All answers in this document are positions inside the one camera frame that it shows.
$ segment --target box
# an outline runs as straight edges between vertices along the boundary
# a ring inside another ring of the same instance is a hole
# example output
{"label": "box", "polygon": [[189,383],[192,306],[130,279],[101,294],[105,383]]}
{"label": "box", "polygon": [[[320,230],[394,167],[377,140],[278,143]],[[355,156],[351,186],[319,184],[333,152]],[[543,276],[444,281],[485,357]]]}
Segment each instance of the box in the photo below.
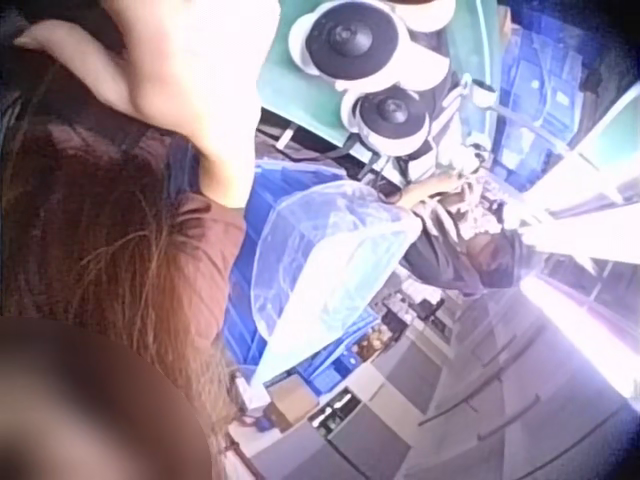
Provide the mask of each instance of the box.
{"label": "box", "polygon": [[292,375],[268,389],[271,403],[264,410],[273,425],[286,432],[309,415],[318,398],[299,375]]}

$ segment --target bright light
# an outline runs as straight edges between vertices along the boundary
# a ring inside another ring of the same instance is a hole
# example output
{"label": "bright light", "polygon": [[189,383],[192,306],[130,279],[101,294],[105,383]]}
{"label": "bright light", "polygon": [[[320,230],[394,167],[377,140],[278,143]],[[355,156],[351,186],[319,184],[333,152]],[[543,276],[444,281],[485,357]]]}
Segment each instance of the bright light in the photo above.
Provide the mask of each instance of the bright light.
{"label": "bright light", "polygon": [[594,367],[625,398],[634,398],[640,382],[640,357],[575,302],[536,277],[522,292],[556,324]]}

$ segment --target blurred object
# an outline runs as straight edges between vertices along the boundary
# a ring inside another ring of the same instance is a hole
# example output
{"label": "blurred object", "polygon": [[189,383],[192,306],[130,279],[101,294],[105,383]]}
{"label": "blurred object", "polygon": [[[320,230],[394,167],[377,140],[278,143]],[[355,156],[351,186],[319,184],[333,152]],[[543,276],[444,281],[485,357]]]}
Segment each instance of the blurred object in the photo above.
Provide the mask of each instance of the blurred object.
{"label": "blurred object", "polygon": [[372,332],[356,346],[356,353],[363,362],[369,361],[380,352],[393,338],[393,333],[386,325],[377,325]]}
{"label": "blurred object", "polygon": [[[590,210],[611,205],[613,189],[623,203],[640,194],[640,83],[631,87],[598,124],[525,194],[528,202],[551,212]],[[594,171],[581,159],[584,155],[600,169]]]}
{"label": "blurred object", "polygon": [[[324,78],[341,92],[379,92],[398,82],[428,90],[444,79],[450,64],[414,43],[400,17],[375,0],[322,3],[295,21],[288,47],[302,71]],[[416,59],[432,68],[412,68]]]}
{"label": "blurred object", "polygon": [[523,228],[525,243],[545,252],[640,264],[640,203]]}
{"label": "blurred object", "polygon": [[435,32],[446,27],[456,11],[456,0],[387,0],[411,30]]}
{"label": "blurred object", "polygon": [[498,6],[498,25],[500,28],[500,42],[502,43],[502,48],[506,49],[511,41],[513,23],[511,9],[505,5]]}
{"label": "blurred object", "polygon": [[549,281],[530,277],[520,287],[624,398],[637,400],[640,357]]}
{"label": "blurred object", "polygon": [[[500,104],[565,144],[578,129],[582,57],[547,37],[513,28],[502,67]],[[557,146],[527,125],[507,120],[493,173],[518,191],[546,173]]]}
{"label": "blurred object", "polygon": [[292,375],[269,388],[271,403],[265,417],[281,432],[302,421],[318,406],[318,399],[298,375]]}

